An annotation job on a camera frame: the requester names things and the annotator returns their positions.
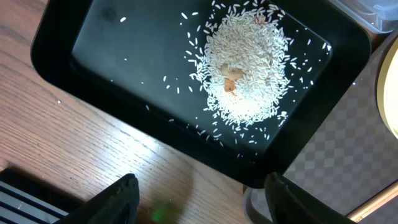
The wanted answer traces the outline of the wooden chopstick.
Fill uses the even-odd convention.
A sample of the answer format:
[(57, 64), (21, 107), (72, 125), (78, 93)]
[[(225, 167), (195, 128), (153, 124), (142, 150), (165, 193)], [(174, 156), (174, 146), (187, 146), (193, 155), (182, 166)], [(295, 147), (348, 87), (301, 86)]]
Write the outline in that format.
[(377, 209), (381, 208), (390, 200), (397, 196), (397, 180), (388, 185), (382, 191), (374, 195), (372, 198), (364, 202), (358, 208), (347, 214), (347, 218), (358, 223)]

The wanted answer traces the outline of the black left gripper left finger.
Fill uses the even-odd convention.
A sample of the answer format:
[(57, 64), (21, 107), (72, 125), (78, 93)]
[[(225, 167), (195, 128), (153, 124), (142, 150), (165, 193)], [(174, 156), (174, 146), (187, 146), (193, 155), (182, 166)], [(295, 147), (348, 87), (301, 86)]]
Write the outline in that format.
[(139, 199), (136, 176), (126, 174), (54, 224), (135, 224)]

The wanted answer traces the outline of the pile of rice grains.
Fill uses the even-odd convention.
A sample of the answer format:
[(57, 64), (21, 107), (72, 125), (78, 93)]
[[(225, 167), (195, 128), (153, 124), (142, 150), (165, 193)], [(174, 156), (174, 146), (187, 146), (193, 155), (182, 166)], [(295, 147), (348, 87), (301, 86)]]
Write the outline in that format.
[[(213, 155), (266, 149), (330, 61), (329, 41), (273, 1), (123, 1), (123, 87), (163, 110), (167, 142)], [(224, 91), (222, 64), (244, 76)]]

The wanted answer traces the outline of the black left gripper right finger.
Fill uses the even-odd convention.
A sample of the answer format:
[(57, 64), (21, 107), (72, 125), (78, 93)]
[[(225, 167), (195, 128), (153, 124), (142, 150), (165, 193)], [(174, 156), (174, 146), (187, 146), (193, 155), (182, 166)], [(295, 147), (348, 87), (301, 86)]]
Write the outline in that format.
[(264, 188), (273, 223), (355, 224), (277, 172), (266, 176)]

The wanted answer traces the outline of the yellow round plate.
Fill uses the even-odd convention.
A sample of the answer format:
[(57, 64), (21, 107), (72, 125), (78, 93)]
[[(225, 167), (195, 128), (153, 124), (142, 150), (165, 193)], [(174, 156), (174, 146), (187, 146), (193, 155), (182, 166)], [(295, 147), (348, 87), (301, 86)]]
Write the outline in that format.
[(397, 138), (397, 39), (382, 61), (377, 78), (376, 99), (384, 124)]

